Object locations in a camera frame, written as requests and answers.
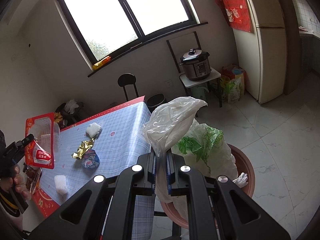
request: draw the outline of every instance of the wall socket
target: wall socket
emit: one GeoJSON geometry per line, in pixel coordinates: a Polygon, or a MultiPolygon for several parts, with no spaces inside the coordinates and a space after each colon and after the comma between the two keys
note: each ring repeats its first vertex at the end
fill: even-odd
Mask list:
{"type": "Polygon", "coordinates": [[[173,86],[171,79],[165,81],[164,83],[165,83],[165,85],[166,85],[167,87],[172,87],[172,86],[173,86]]]}

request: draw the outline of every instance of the metal screw head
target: metal screw head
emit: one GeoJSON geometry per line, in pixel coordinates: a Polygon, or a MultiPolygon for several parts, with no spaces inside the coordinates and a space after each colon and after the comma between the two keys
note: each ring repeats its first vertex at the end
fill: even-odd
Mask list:
{"type": "Polygon", "coordinates": [[[93,178],[94,182],[100,183],[104,181],[104,177],[102,175],[97,175],[93,178]]]}
{"type": "Polygon", "coordinates": [[[184,165],[184,166],[181,166],[180,167],[180,170],[183,171],[183,172],[188,172],[191,170],[191,168],[187,165],[184,165]]]}
{"type": "Polygon", "coordinates": [[[132,166],[132,170],[133,171],[141,171],[142,170],[142,166],[139,164],[133,165],[132,166]]]}
{"type": "Polygon", "coordinates": [[[225,183],[228,181],[228,178],[224,175],[221,175],[218,177],[218,181],[222,182],[222,183],[225,183]]]}

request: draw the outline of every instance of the wooden chair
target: wooden chair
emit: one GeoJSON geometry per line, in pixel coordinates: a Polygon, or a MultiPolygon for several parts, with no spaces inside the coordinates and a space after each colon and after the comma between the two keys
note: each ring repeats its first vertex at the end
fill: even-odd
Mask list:
{"type": "Polygon", "coordinates": [[[127,91],[125,90],[126,85],[133,85],[134,90],[136,92],[136,95],[137,95],[137,97],[139,97],[137,87],[136,87],[136,77],[134,75],[129,74],[129,73],[121,75],[118,78],[118,85],[123,88],[127,102],[129,101],[129,99],[128,99],[127,91]]]}

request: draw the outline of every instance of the pressure cooker lid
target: pressure cooker lid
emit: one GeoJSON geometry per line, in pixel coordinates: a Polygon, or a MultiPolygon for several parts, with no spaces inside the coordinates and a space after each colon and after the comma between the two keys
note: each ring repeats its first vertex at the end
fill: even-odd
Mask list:
{"type": "Polygon", "coordinates": [[[200,49],[191,49],[187,53],[185,53],[180,58],[180,60],[181,62],[199,60],[200,56],[201,56],[201,60],[205,60],[209,56],[209,53],[202,51],[200,49]]]}

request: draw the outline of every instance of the electric pressure cooker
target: electric pressure cooker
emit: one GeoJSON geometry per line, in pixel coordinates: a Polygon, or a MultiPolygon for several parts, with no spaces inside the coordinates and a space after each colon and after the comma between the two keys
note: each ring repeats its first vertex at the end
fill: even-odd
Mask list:
{"type": "Polygon", "coordinates": [[[200,49],[191,49],[180,58],[186,77],[190,80],[205,79],[210,75],[208,56],[210,54],[200,49]]]}

